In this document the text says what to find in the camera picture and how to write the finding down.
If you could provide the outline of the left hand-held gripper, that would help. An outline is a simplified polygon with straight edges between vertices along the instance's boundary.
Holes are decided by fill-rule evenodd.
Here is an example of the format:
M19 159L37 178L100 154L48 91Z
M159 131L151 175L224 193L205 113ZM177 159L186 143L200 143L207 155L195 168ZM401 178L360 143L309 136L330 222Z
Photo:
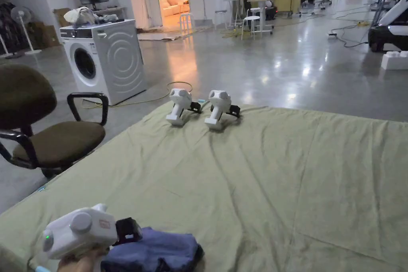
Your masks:
M93 250L98 254L92 272L107 272L103 263L114 247L135 243L143 234L131 217L116 220L105 204L73 210L50 222L42 233L42 255L54 265L55 272L65 272L71 263L78 263Z

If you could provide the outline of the person's left hand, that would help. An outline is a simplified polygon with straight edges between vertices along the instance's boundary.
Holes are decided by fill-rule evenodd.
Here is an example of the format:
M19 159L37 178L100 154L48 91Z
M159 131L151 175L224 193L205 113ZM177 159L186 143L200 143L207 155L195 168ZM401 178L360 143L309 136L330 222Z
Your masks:
M80 257L68 255L60 260L58 272L93 272L97 259L106 256L108 249L95 248L82 254Z

